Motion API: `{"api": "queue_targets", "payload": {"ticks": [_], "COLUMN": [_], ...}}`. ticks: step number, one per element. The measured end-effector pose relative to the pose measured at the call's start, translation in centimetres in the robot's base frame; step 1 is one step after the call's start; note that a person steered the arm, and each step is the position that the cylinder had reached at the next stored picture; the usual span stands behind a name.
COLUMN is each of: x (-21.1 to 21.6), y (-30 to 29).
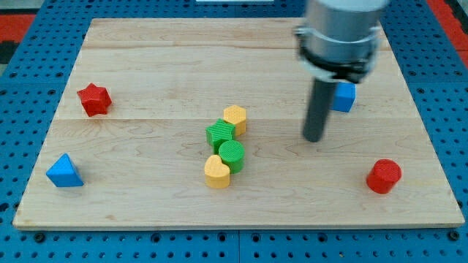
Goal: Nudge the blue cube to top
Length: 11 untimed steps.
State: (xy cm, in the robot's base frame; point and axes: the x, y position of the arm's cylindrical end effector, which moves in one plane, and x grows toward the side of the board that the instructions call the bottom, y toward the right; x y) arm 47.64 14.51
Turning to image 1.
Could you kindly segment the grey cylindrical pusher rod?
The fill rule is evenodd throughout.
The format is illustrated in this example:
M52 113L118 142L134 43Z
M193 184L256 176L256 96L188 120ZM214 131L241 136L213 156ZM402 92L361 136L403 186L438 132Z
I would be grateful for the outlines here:
M310 142L319 142L333 103L336 83L314 79L303 125L303 137Z

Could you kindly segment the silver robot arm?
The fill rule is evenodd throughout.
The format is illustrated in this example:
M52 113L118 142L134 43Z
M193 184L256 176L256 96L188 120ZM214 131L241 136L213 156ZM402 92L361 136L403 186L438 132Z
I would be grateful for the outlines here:
M303 137L322 139L339 82L358 84L374 68L380 17L389 0L310 0L295 28L298 58L312 74Z

